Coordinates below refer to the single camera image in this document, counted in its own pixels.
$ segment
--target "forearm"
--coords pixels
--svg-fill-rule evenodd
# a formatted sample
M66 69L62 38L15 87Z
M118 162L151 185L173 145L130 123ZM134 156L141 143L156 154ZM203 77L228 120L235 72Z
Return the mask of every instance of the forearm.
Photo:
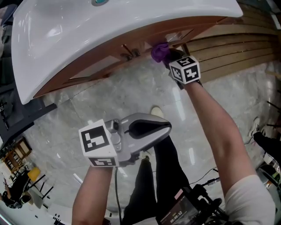
M5 187L6 187L6 190L7 190L7 196L10 199L11 198L11 192L10 192L9 186L7 184L5 184Z
M234 183L255 174L239 129L229 114L198 83L187 84L185 89L210 143L226 194Z
M89 168L73 204L73 225L102 224L111 176L112 168Z

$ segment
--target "purple cloth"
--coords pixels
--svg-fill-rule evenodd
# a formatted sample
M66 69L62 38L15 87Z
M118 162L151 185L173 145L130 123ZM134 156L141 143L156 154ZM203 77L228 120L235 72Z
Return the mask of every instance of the purple cloth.
M153 47L151 56L156 62L166 62L166 56L170 55L168 43L162 43Z

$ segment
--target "marble floor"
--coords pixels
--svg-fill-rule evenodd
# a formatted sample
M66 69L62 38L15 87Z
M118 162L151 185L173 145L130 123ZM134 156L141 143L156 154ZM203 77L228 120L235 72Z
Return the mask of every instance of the marble floor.
M204 84L204 88L234 119L244 142L249 141L248 131L256 116L261 117L262 124L277 118L277 111L266 100L277 102L280 99L276 92L279 81L265 74L266 69L280 72L278 62L271 62ZM49 94L44 100L47 104L55 102L58 108L35 121L24 136L33 148L30 159L47 175L46 184L54 185L48 201L67 207L73 205L89 167L82 155L78 136L80 128L101 118L107 121L136 112L149 113L154 105L162 108L165 118L173 126L170 135L190 183L216 166L187 93L179 90L162 64L149 58L117 71L106 80L68 87ZM262 160L263 150L252 142L246 148L257 166ZM155 170L153 150L151 163ZM121 207L128 204L139 165L137 161L135 165L119 170ZM211 171L199 183L216 177L218 174ZM208 186L207 190L211 197L222 197L220 183ZM116 211L116 206L112 177L108 209Z

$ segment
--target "sink basin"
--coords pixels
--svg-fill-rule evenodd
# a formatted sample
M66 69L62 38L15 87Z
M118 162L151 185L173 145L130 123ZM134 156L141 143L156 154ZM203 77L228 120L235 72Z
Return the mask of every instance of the sink basin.
M90 49L152 23L189 16L240 17L236 0L24 0L14 14L12 62L23 104Z

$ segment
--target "white sneaker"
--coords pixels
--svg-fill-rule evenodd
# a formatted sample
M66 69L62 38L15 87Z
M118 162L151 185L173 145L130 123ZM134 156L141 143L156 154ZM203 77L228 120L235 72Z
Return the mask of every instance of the white sneaker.
M151 156L151 154L148 151L141 151L140 152L140 160L148 160L149 161L149 157Z
M164 113L158 106L153 107L150 114L154 116L159 116L164 119Z
M248 136L250 138L252 138L255 133L260 132L259 122L260 122L260 119L258 117L254 119L254 124L252 125L252 128L250 129L250 131L248 133Z
M267 134L266 128L267 128L267 126L264 126L262 129L260 129L263 136L266 136L266 134Z

